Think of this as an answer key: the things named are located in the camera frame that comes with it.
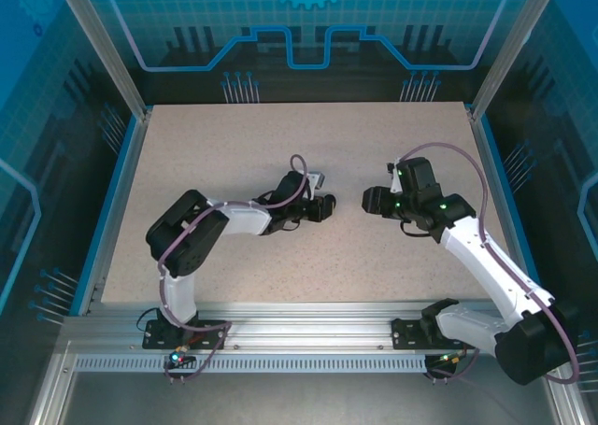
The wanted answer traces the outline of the side rail with blue trim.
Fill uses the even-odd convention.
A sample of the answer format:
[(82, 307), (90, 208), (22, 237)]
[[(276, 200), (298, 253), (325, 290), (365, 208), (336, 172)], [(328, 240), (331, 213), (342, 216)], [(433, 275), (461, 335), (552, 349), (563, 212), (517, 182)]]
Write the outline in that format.
[(97, 285), (102, 286), (107, 278), (150, 116), (151, 111), (144, 120), (132, 117), (127, 127), (69, 309), (70, 317), (88, 314)]
[(464, 107), (476, 140), (510, 258), (533, 282), (542, 286), (491, 126), (485, 115), (482, 115), (480, 120), (474, 119), (474, 109), (471, 104), (465, 104)]

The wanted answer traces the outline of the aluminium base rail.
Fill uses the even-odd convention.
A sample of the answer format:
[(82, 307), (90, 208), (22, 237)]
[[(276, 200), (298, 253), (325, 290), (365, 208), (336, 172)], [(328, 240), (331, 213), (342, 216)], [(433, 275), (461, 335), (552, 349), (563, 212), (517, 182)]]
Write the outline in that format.
[[(431, 303), (200, 303), (198, 314), (233, 323), (227, 354), (391, 353), (391, 321), (419, 319)], [(89, 314), (64, 320), (59, 342), (74, 353), (140, 354), (135, 323), (147, 308), (94, 303)]]

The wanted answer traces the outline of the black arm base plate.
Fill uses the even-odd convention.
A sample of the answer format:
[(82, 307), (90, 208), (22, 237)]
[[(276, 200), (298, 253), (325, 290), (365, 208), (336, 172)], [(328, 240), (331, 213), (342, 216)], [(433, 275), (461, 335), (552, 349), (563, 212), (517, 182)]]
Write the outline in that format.
[(429, 337), (415, 319), (394, 319), (391, 322), (392, 346), (395, 350), (473, 349), (461, 341), (445, 337)]
[(218, 345), (222, 334), (223, 329), (192, 333), (174, 326), (167, 320), (152, 319), (146, 323), (141, 346), (143, 349), (151, 350), (174, 350), (183, 345), (191, 350), (209, 350), (214, 347), (222, 349), (223, 344)]

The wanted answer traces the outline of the aluminium frame post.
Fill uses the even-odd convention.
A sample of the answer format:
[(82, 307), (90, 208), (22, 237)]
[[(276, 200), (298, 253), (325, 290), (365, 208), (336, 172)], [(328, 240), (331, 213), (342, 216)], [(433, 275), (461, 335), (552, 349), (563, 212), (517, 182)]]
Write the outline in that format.
[(470, 108), (469, 120), (472, 124), (481, 122), (549, 1), (526, 0)]
[(146, 105), (91, 0), (65, 0), (93, 46), (125, 104), (137, 120), (147, 117)]

